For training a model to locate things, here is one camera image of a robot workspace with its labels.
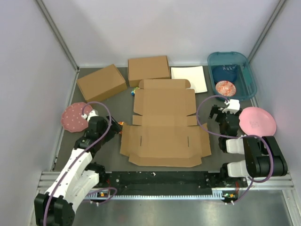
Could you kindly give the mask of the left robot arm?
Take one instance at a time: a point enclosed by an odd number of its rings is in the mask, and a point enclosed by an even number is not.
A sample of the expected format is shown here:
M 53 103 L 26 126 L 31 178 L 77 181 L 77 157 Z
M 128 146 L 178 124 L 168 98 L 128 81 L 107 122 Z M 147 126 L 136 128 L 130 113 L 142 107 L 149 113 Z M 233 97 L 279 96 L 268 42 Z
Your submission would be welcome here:
M 91 189 L 103 186 L 108 180 L 105 167 L 92 160 L 105 143 L 122 132 L 123 124 L 110 115 L 98 116 L 95 110 L 82 118 L 88 122 L 84 135 L 75 142 L 54 183 L 34 200 L 38 226 L 71 226 L 79 205 Z

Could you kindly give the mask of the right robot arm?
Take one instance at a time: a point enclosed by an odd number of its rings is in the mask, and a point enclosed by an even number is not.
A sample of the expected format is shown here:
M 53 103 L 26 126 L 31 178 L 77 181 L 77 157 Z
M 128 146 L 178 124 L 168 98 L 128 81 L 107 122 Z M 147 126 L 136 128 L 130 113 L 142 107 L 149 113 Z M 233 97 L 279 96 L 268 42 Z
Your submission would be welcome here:
M 276 122 L 270 113 L 259 107 L 231 110 L 213 105 L 209 118 L 216 116 L 221 136 L 219 147 L 225 153 L 237 153 L 245 158 L 224 164 L 220 182 L 231 186 L 237 177 L 282 177 L 288 165 L 274 137 Z

